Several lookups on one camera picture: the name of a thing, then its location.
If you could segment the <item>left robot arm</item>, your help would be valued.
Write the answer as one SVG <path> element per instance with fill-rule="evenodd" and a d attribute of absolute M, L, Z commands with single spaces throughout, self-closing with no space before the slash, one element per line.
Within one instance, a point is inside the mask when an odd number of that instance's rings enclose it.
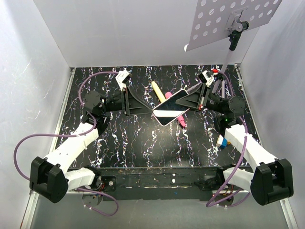
<path fill-rule="evenodd" d="M 44 196 L 52 203 L 63 199 L 70 190 L 87 187 L 97 191 L 102 186 L 101 173 L 85 166 L 69 171 L 72 162 L 87 147 L 95 142 L 107 129 L 112 111 L 123 111 L 126 116 L 151 114 L 152 108 L 140 99 L 130 88 L 123 88 L 110 97 L 89 91 L 83 100 L 81 123 L 72 137 L 44 158 L 36 157 L 30 167 L 30 189 Z"/>

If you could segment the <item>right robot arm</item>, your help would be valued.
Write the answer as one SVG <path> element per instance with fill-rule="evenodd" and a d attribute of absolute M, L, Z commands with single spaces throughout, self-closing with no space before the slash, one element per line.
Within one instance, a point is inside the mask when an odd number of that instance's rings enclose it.
<path fill-rule="evenodd" d="M 221 113 L 214 118 L 215 129 L 241 153 L 236 165 L 220 167 L 215 177 L 195 182 L 198 188 L 220 193 L 222 189 L 235 186 L 248 191 L 261 206 L 293 196 L 291 163 L 269 153 L 248 133 L 242 120 L 243 98 L 234 95 L 221 98 L 206 84 L 199 83 L 176 102 L 195 111 L 207 108 Z"/>

